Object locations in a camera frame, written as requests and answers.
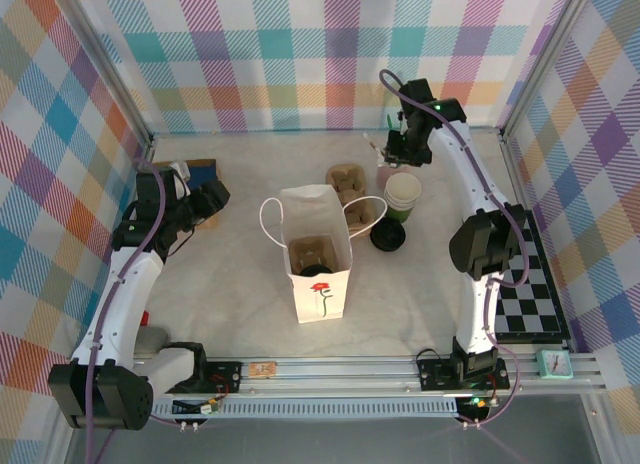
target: chessboard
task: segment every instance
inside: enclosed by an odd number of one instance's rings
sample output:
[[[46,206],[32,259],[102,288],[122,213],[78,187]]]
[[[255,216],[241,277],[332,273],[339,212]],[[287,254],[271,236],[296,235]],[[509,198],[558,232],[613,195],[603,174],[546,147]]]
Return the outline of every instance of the chessboard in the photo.
[[[496,337],[502,344],[562,343],[571,338],[569,328],[530,211],[527,212],[523,234],[529,254],[529,279],[516,289],[500,287]],[[518,253],[509,261],[504,280],[519,280],[523,270],[524,260],[518,249]]]

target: plaid wallpaper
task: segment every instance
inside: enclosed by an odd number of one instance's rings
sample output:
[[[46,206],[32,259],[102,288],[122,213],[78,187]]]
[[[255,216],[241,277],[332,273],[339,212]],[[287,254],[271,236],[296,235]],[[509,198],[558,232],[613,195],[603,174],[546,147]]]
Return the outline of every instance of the plaid wallpaper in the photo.
[[[0,463],[25,464],[141,148],[54,0],[0,0],[0,17]]]
[[[515,137],[576,342],[640,451],[640,0],[590,2]]]
[[[160,133],[386,127],[384,67],[495,125],[564,1],[82,0]]]

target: paper bag handle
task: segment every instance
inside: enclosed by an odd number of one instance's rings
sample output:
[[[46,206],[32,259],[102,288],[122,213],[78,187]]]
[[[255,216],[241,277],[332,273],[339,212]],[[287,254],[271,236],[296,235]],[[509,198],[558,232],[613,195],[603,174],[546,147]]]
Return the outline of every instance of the paper bag handle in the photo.
[[[363,232],[368,231],[369,229],[371,229],[373,226],[375,226],[378,222],[380,222],[380,219],[382,219],[384,217],[384,215],[387,213],[387,201],[385,201],[384,199],[382,199],[381,197],[378,196],[364,196],[364,197],[359,197],[358,199],[354,199],[351,202],[347,202],[344,207],[342,208],[342,211],[344,212],[344,210],[349,207],[351,204],[353,204],[354,202],[358,202],[358,201],[364,201],[365,199],[377,199],[378,201],[382,201],[382,203],[384,204],[384,211],[382,211],[382,214],[380,214],[380,217],[378,217],[375,221],[373,221],[371,224],[369,224],[367,227],[365,227],[364,229],[360,229],[358,232],[353,233],[349,236],[349,239],[352,239],[356,236],[359,236],[360,234],[362,234]]]
[[[282,211],[282,202],[280,202],[280,199],[276,198],[276,197],[270,197],[269,199],[267,199],[266,201],[264,201],[262,203],[262,205],[260,206],[260,227],[262,227],[262,230],[264,231],[264,233],[267,235],[267,237],[269,239],[271,239],[273,242],[275,242],[276,244],[278,244],[280,247],[284,247],[285,249],[287,248],[287,246],[285,244],[283,244],[282,242],[278,241],[275,237],[273,237],[271,234],[269,234],[269,232],[265,229],[264,227],[264,222],[262,222],[262,210],[264,209],[264,206],[267,204],[267,202],[269,201],[276,201],[278,203],[278,205],[280,206],[280,225],[282,225],[282,220],[284,217],[284,213]]]

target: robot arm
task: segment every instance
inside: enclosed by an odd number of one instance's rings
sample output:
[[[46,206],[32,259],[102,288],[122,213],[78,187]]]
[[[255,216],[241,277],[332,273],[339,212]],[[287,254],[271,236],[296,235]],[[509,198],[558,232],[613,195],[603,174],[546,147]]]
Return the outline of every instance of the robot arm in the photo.
[[[229,193],[220,181],[209,181],[190,192],[179,167],[160,171],[167,204],[160,227],[135,258],[126,274],[120,273],[146,238],[159,212],[159,190],[153,175],[136,176],[138,200],[127,209],[113,236],[109,278],[93,320],[69,364],[54,365],[48,383],[71,427],[85,427],[85,382],[98,318],[107,305],[115,281],[119,286],[110,301],[102,326],[93,379],[94,425],[109,429],[141,429],[151,414],[154,396],[176,384],[198,377],[206,360],[201,346],[173,344],[142,366],[134,367],[133,353],[142,314],[169,249],[179,231],[195,226],[221,210]]]
[[[386,162],[413,166],[430,164],[435,155],[455,179],[462,225],[449,242],[449,253],[456,269],[464,275],[464,300],[460,307],[450,362],[456,379],[466,381],[495,369],[498,351],[487,333],[495,332],[498,285],[492,284],[488,329],[485,329],[483,314],[487,283],[491,278],[502,278],[518,248],[513,229],[498,207],[487,198],[468,153],[478,163],[479,171],[484,175],[493,196],[505,205],[520,228],[524,225],[525,213],[521,205],[510,206],[504,194],[488,177],[471,138],[466,115],[456,99],[435,99],[426,79],[409,81],[399,91],[443,115],[466,143],[465,149],[439,120],[402,101],[400,117],[404,119],[406,130],[404,133],[389,131],[387,146],[383,151]]]

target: teal alarm clock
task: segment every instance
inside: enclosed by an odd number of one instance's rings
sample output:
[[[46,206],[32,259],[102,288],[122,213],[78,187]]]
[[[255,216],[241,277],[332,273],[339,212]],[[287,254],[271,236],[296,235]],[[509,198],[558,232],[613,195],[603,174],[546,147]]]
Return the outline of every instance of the teal alarm clock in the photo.
[[[563,349],[536,352],[536,360],[542,379],[571,379],[573,369],[569,352]]]

